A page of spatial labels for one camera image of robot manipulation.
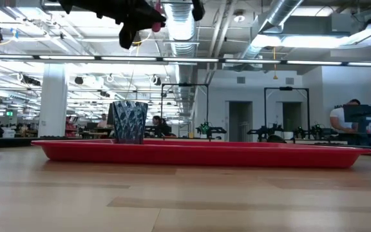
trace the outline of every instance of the pink object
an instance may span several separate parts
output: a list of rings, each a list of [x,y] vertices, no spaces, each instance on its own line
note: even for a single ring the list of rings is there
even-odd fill
[[[158,0],[155,3],[154,9],[161,14],[161,3],[160,3],[160,0]],[[151,29],[153,30],[153,32],[159,32],[161,30],[161,23],[154,23],[153,24],[153,27]]]
[[[114,139],[38,140],[45,155],[56,161],[113,162],[206,166],[349,168],[370,149],[267,142],[195,142],[144,140],[116,144]]]

